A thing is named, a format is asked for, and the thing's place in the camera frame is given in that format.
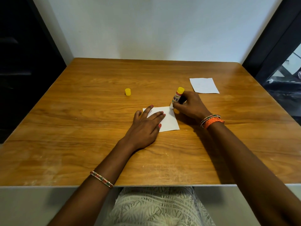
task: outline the white floor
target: white floor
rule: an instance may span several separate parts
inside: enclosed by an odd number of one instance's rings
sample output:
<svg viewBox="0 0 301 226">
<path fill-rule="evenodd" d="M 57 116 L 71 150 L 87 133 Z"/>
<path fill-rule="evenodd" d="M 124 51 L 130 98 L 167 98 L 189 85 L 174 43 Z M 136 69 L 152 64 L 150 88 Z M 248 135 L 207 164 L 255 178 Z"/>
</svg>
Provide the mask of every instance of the white floor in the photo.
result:
<svg viewBox="0 0 301 226">
<path fill-rule="evenodd" d="M 301 185 L 289 186 L 301 199 Z M 12 187 L 0 188 L 0 225 L 46 225 L 76 188 Z M 195 187 L 201 202 L 217 226 L 259 225 L 236 186 Z M 114 188 L 95 225 L 101 225 L 112 209 L 118 188 Z"/>
</svg>

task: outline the person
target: person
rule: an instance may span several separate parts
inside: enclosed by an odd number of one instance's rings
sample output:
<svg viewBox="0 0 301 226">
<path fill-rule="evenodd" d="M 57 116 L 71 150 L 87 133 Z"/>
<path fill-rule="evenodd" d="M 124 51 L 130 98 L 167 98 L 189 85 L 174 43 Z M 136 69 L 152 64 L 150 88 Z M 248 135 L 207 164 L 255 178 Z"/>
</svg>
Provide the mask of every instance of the person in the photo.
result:
<svg viewBox="0 0 301 226">
<path fill-rule="evenodd" d="M 212 115 L 198 93 L 184 91 L 184 104 L 174 108 L 198 122 Z M 110 190 L 95 178 L 115 183 L 131 155 L 152 144 L 165 117 L 153 108 L 137 111 L 133 124 L 108 156 L 67 200 L 48 224 L 94 225 Z M 207 131 L 233 179 L 261 225 L 301 225 L 301 201 L 222 123 Z M 192 187 L 125 187 L 104 225 L 215 225 Z"/>
</svg>

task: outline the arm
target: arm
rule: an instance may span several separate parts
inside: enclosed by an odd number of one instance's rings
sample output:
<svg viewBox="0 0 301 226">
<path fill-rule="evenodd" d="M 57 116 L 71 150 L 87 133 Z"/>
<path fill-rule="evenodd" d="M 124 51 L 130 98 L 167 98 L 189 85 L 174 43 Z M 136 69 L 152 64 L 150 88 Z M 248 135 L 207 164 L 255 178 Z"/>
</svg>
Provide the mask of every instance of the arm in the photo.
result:
<svg viewBox="0 0 301 226">
<path fill-rule="evenodd" d="M 125 137 L 119 140 L 113 150 L 94 170 L 112 184 L 115 184 L 130 156 L 136 150 L 152 144 L 157 138 L 161 127 L 160 122 L 165 114 L 157 112 L 147 118 L 152 108 L 151 105 L 142 114 L 141 111 L 135 113 L 133 124 Z M 94 225 L 109 190 L 109 187 L 98 179 L 88 176 L 48 226 Z"/>
<path fill-rule="evenodd" d="M 187 102 L 174 108 L 197 121 L 211 115 L 199 95 L 185 91 Z M 301 201 L 225 125 L 208 132 L 223 156 L 239 190 L 261 225 L 300 225 Z"/>
</svg>

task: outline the wood grain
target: wood grain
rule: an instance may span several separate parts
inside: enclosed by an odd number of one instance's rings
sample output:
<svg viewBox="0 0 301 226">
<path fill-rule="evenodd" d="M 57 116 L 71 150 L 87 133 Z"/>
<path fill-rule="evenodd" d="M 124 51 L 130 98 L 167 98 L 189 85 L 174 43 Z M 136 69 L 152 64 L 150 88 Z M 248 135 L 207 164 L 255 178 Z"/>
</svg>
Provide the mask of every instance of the wood grain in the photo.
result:
<svg viewBox="0 0 301 226">
<path fill-rule="evenodd" d="M 75 58 L 0 149 L 0 185 L 80 185 L 136 110 L 169 106 L 198 77 L 212 77 L 220 92 L 200 95 L 208 109 L 284 183 L 301 183 L 301 127 L 240 64 Z M 214 141 L 176 116 L 180 130 L 134 154 L 116 185 L 233 183 Z"/>
</svg>

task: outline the person's right arm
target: person's right arm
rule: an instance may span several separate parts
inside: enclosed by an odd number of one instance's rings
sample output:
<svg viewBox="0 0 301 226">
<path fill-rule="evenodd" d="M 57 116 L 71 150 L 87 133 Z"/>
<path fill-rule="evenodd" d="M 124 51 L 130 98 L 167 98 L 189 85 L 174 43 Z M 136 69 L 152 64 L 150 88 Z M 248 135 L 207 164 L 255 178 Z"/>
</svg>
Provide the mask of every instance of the person's right arm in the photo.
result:
<svg viewBox="0 0 301 226">
<path fill-rule="evenodd" d="M 211 115 L 198 93 L 173 107 L 197 121 Z M 301 201 L 221 122 L 207 128 L 261 225 L 301 225 Z"/>
</svg>

